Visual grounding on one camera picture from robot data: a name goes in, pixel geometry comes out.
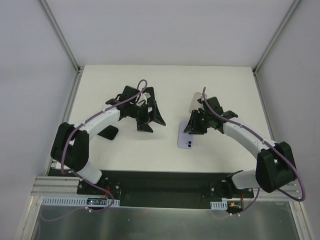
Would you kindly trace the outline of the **clear phone case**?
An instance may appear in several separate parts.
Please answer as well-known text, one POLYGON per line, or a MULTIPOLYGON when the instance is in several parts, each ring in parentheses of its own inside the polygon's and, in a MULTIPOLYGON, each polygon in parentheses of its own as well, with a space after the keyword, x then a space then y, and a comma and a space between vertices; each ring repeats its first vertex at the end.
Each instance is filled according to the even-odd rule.
POLYGON ((195 92, 192 101, 189 107, 189 112, 192 113, 193 110, 203 109, 203 105, 201 103, 203 96, 200 92, 195 92))

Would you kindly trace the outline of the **purple phone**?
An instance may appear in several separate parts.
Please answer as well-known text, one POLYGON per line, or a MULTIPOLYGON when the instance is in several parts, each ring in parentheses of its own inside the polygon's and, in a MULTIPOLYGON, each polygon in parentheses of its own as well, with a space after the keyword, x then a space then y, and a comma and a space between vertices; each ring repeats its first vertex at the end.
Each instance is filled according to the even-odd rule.
POLYGON ((179 123, 177 147, 180 149, 191 150, 193 148, 194 136, 192 134, 184 133, 188 121, 184 120, 179 123))

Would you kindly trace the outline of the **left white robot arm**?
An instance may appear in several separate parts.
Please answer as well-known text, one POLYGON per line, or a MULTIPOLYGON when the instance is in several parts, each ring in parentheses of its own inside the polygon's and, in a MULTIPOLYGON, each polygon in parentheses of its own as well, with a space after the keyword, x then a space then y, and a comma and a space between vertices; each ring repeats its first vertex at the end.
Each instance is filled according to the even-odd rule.
POLYGON ((151 122, 165 126, 155 99, 153 87, 142 90, 126 86, 122 93, 109 99, 101 110, 87 119, 70 124, 63 122, 59 125, 50 152, 51 157, 68 167, 78 177, 89 181, 88 188, 99 195, 105 191, 106 175, 89 161, 90 141, 95 136, 113 140, 118 133, 114 124, 123 118, 136 121, 139 132, 153 132, 151 122))

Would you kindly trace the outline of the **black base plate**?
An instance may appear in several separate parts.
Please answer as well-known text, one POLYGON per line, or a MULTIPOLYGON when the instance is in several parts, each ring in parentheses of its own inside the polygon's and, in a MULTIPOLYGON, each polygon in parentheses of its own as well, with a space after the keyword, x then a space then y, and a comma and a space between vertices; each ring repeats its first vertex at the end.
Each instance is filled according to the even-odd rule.
POLYGON ((97 189, 79 181, 78 195, 115 198, 122 207, 209 209, 222 199, 253 199, 251 187, 231 189, 228 173, 104 170, 97 189))

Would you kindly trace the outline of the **aluminium rail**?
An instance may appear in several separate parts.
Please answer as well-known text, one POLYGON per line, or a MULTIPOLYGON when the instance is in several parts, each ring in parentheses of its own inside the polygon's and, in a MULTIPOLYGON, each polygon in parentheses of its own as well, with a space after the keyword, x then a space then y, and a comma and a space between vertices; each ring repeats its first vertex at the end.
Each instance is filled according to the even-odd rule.
POLYGON ((37 176, 32 196, 73 196, 77 194, 79 178, 70 176, 37 176))

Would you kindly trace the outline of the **left aluminium frame post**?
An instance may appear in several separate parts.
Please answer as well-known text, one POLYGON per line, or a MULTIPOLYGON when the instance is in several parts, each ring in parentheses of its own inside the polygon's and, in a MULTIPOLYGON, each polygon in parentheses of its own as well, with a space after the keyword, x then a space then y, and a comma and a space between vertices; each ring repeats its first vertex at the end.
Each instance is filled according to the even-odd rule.
POLYGON ((55 16, 53 11, 51 10, 48 2, 46 0, 38 0, 38 3, 43 10, 43 13, 45 17, 47 18, 57 40, 59 41, 60 46, 62 47, 62 50, 66 54, 69 62, 71 63, 72 67, 74 68, 76 73, 79 73, 81 71, 81 66, 78 64, 78 61, 76 60, 55 16))

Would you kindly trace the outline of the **aluminium frame post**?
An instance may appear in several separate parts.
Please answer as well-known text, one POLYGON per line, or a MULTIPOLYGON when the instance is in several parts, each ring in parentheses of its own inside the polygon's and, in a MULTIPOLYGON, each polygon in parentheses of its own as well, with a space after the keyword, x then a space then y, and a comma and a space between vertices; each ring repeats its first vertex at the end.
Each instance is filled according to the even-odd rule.
POLYGON ((301 5, 303 0, 293 0, 292 3, 290 4, 288 10, 286 11, 284 17, 280 21, 278 27, 276 28, 275 32, 273 33, 271 39, 269 40, 266 48, 264 49, 262 55, 260 56, 257 64, 255 67, 252 69, 253 75, 256 76, 263 66, 264 62, 266 61, 267 57, 270 55, 271 51, 275 47, 277 41, 280 39, 282 36, 282 33, 284 32, 285 28, 289 24, 291 18, 297 11, 298 7, 301 5))
POLYGON ((81 71, 81 66, 78 64, 78 61, 76 60, 55 16, 53 11, 51 10, 48 2, 46 0, 38 0, 38 3, 43 10, 43 13, 45 17, 47 18, 57 40, 59 41, 60 46, 62 47, 62 50, 66 54, 69 62, 71 63, 72 67, 74 68, 76 73, 79 73, 81 71))

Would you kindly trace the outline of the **right aluminium frame post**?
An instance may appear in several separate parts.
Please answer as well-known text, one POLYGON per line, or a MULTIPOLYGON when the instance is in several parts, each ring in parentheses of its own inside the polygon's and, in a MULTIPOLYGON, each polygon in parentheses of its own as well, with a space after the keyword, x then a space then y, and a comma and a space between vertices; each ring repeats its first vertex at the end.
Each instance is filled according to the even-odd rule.
POLYGON ((266 48, 264 49, 262 55, 260 56, 257 64, 255 67, 252 69, 253 75, 256 76, 263 66, 264 62, 266 61, 267 57, 270 55, 271 51, 275 47, 277 41, 280 39, 282 36, 282 33, 284 32, 285 28, 289 24, 291 18, 297 11, 298 7, 301 5, 303 0, 293 0, 292 3, 290 4, 288 10, 286 11, 284 17, 280 21, 278 27, 276 28, 275 32, 273 33, 271 39, 269 40, 266 48))

